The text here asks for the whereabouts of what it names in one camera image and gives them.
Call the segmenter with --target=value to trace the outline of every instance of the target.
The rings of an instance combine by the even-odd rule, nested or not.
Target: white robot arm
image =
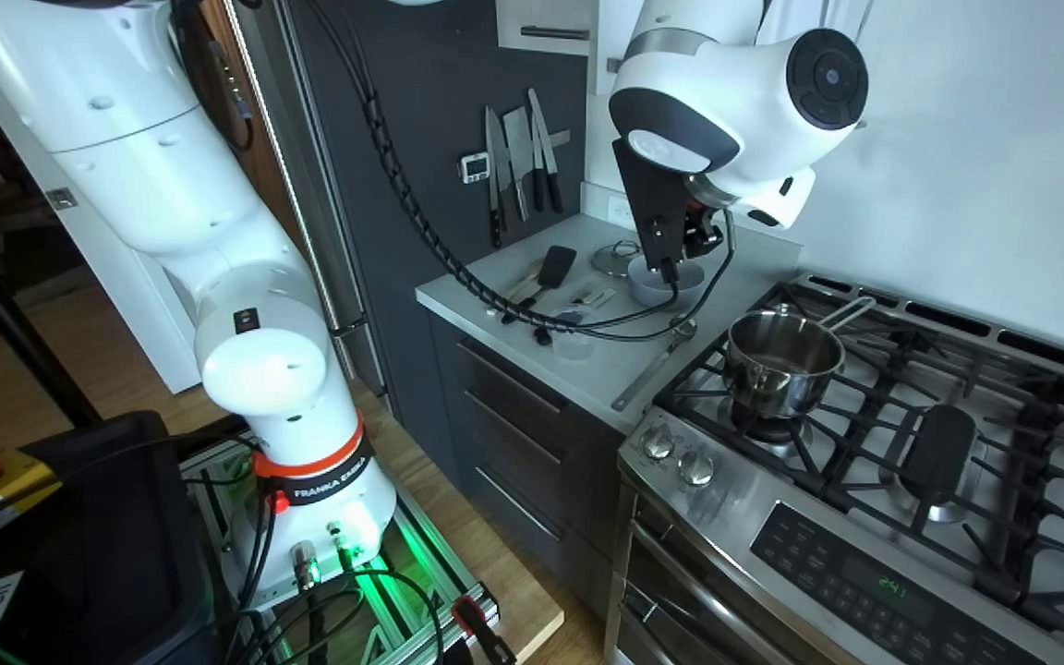
[[[624,153],[688,177],[704,205],[793,226],[807,166],[863,109],[869,71],[834,29],[762,44],[762,22],[765,0],[645,0],[608,118]]]
[[[201,390],[262,444],[278,522],[249,607],[286,594],[299,556],[318,581],[374,556],[396,488],[360,445],[302,256],[178,61],[168,4],[0,0],[0,92],[72,193],[178,284]]]

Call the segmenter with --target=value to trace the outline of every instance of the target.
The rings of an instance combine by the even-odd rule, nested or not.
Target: stove knob
[[[708,453],[695,453],[683,467],[690,488],[704,488],[714,483],[714,458]]]
[[[667,429],[652,429],[648,437],[645,437],[645,458],[652,458],[652,462],[663,462],[663,458],[673,458],[673,433]]]

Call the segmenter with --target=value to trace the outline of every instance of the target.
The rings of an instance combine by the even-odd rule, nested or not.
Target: cabinet door
[[[461,490],[561,587],[604,614],[620,433],[440,325]]]

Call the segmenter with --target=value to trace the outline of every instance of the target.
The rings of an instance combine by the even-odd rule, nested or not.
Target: cooking pot
[[[871,302],[871,295],[855,295],[820,320],[786,306],[738,318],[726,328],[735,408],[757,422],[804,418],[845,358],[834,328],[871,311]]]

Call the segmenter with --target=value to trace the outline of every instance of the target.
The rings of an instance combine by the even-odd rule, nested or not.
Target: dark wall
[[[296,0],[286,8],[296,9],[302,61],[311,71],[337,189],[360,265],[386,400],[417,440],[435,440],[445,429],[427,337],[433,320],[417,306],[414,284],[440,275],[443,265],[410,233],[402,205],[381,173],[359,98],[313,17],[313,0]],[[491,0],[443,0],[422,9],[386,0],[322,0],[322,8],[352,9],[410,184],[456,257],[491,251],[486,184],[456,179],[456,158],[483,147],[483,104],[501,113],[520,108],[527,87],[540,92],[549,127],[570,127],[572,137],[559,158],[563,215],[576,209],[583,59],[501,52]],[[540,215],[512,237],[534,233],[559,219],[561,215]]]

